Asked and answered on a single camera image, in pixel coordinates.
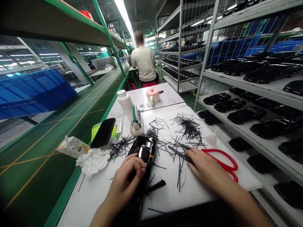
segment crumpled paper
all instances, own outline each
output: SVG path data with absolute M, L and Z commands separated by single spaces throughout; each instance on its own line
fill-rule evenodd
M 87 154 L 78 157 L 76 166 L 80 166 L 82 172 L 90 178 L 93 174 L 107 166 L 109 158 L 110 153 L 108 150 L 93 148 Z

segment worker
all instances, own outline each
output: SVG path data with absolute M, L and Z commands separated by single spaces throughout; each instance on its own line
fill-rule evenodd
M 155 71 L 156 58 L 151 47 L 144 46 L 143 34 L 136 34 L 137 48 L 128 57 L 133 68 L 138 67 L 139 80 L 144 83 L 159 83 L 159 75 Z
M 196 178 L 237 212 L 241 221 L 244 222 L 243 226 L 271 226 L 250 194 L 238 185 L 211 156 L 195 147 L 186 151 L 185 155 L 189 156 L 194 162 L 194 165 L 190 163 L 187 165 Z M 132 198 L 147 165 L 136 156 L 137 153 L 126 157 L 121 167 L 117 169 L 107 196 L 98 207 L 90 227 L 110 226 L 114 217 Z M 132 182 L 128 183 L 128 175 L 133 169 L 136 170 L 137 174 Z

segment small container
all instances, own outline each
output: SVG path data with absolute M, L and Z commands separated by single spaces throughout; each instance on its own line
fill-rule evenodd
M 131 119 L 133 115 L 133 102 L 130 98 L 129 94 L 126 93 L 125 90 L 120 90 L 117 92 L 117 100 L 122 106 L 122 109 L 124 110 L 125 115 L 128 117 L 128 119 Z

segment glue bottle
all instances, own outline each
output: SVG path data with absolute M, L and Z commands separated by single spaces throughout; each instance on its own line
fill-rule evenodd
M 130 119 L 133 114 L 133 102 L 129 94 L 125 90 L 120 90 L 117 92 L 117 100 L 119 101 L 125 115 Z

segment white work surface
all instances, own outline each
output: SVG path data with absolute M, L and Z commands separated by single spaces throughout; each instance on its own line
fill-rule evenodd
M 155 103 L 153 106 L 148 107 L 146 104 L 147 103 L 146 92 L 147 92 L 147 90 L 149 90 L 151 88 L 156 88 L 159 91 L 163 91 L 163 93 L 159 95 L 160 96 L 159 102 Z M 141 111 L 157 109 L 157 108 L 161 108 L 161 107 L 165 107 L 165 106 L 171 106 L 171 105 L 178 104 L 178 103 L 184 103 L 184 100 L 180 97 L 180 95 L 178 95 L 178 93 L 168 83 L 157 84 L 157 85 L 154 85 L 151 87 L 131 90 L 131 91 L 127 91 L 126 93 L 129 94 L 129 96 L 131 97 L 133 104 L 135 104 L 135 105 L 137 105 L 139 103 L 143 104 L 143 106 L 140 107 Z M 121 112 L 122 112 L 122 107 L 121 107 L 119 101 L 116 99 L 108 116 L 117 117 L 118 115 L 121 114 Z
M 183 103 L 142 112 L 141 118 L 144 125 L 148 125 L 148 123 L 153 121 L 156 117 L 163 119 L 170 129 L 168 129 L 165 124 L 163 124 L 165 126 L 163 129 L 159 130 L 158 137 L 162 141 L 165 140 L 166 142 L 174 143 L 173 138 L 182 135 L 176 132 L 180 130 L 181 126 L 179 126 L 177 123 L 171 125 L 174 121 L 170 119 L 176 117 L 178 113 L 183 114 L 184 116 L 185 114 L 193 115 L 193 117 L 197 119 L 194 119 L 194 121 L 199 123 L 201 126 L 200 131 L 202 133 L 202 137 L 206 137 L 209 133 L 212 133 L 212 131 L 207 127 L 207 125 L 205 125 L 203 121 L 198 120 L 199 117 L 196 115 L 196 113 L 189 106 L 184 106 Z M 126 119 L 127 118 L 124 117 L 123 136 L 129 135 L 130 120 Z M 187 140 L 184 138 L 179 141 L 182 143 L 187 143 Z M 250 191 L 262 187 L 262 184 L 259 182 L 259 180 L 254 177 L 254 175 L 233 154 L 233 152 L 224 145 L 224 143 L 219 138 L 217 138 L 217 143 L 214 147 L 208 145 L 207 148 L 217 148 L 223 150 L 234 158 L 239 166 L 239 169 L 235 171 L 235 174 L 239 179 L 239 185 L 241 185 L 243 188 Z M 183 151 L 180 147 L 178 147 L 177 150 L 180 152 Z M 167 169 L 153 166 L 150 174 L 150 179 L 154 174 L 155 177 L 151 185 L 157 183 L 161 179 L 166 182 L 166 185 L 156 191 L 149 193 L 149 196 L 144 197 L 141 219 L 147 219 L 160 215 L 158 212 L 148 210 L 148 208 L 162 212 L 172 212 L 198 204 L 203 204 L 216 199 L 216 196 L 194 177 L 190 169 L 187 167 L 186 161 L 184 161 L 182 167 L 181 185 L 183 184 L 184 179 L 186 180 L 183 188 L 179 192 L 179 189 L 177 188 L 179 156 L 176 155 L 175 161 L 173 162 L 173 159 L 169 153 L 162 150 L 159 150 L 159 153 L 160 155 L 157 154 L 154 162 L 158 166 L 165 167 Z M 222 162 L 228 165 L 232 165 L 229 159 L 227 159 L 222 154 L 213 152 L 212 155 L 220 159 Z M 115 171 L 120 167 L 124 159 L 125 156 L 123 155 L 117 157 L 115 162 L 110 161 L 107 167 L 96 173 L 91 177 L 91 179 L 88 179 L 87 177 L 83 179 L 84 174 L 80 175 L 58 223 L 59 227 L 89 226 L 96 209 L 106 197 L 111 184 L 110 179 L 113 178 Z

